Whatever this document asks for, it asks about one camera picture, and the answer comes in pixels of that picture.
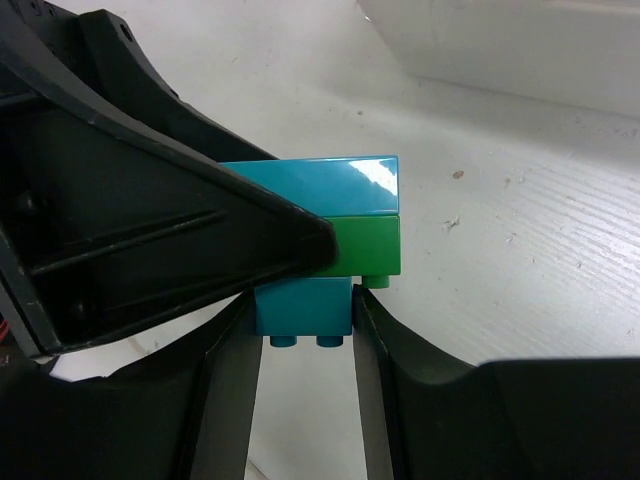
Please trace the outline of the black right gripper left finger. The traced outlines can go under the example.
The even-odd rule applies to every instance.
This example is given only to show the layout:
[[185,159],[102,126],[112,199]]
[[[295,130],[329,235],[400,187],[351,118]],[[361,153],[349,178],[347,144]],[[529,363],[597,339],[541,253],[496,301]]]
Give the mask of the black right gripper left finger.
[[1,352],[5,479],[240,479],[262,342],[238,296],[166,347],[107,377],[66,381]]

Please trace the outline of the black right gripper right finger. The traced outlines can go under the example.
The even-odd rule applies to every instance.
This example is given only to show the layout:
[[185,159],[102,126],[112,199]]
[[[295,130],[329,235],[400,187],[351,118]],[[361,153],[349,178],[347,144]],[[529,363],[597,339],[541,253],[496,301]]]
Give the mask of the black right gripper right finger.
[[353,294],[354,360],[371,479],[635,479],[635,358],[470,365]]

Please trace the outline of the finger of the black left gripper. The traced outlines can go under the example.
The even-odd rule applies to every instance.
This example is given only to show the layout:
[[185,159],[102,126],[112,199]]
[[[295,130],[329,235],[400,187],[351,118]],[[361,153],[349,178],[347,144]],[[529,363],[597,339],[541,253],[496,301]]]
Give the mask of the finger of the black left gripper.
[[24,354],[331,266],[329,222],[230,168],[267,157],[183,102],[120,17],[3,2],[1,312]]

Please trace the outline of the green lego brick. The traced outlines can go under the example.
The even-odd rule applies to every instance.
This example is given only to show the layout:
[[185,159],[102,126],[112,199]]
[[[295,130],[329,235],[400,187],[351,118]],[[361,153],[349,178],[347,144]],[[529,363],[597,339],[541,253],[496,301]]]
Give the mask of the green lego brick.
[[398,215],[327,217],[339,255],[319,277],[360,277],[369,289],[385,289],[401,274],[401,228]]

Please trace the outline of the long teal lego brick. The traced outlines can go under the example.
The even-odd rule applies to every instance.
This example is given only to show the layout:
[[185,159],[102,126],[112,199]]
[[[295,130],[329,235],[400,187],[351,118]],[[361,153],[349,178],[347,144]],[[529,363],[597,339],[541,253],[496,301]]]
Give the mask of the long teal lego brick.
[[399,213],[395,156],[243,161],[224,166],[318,216]]

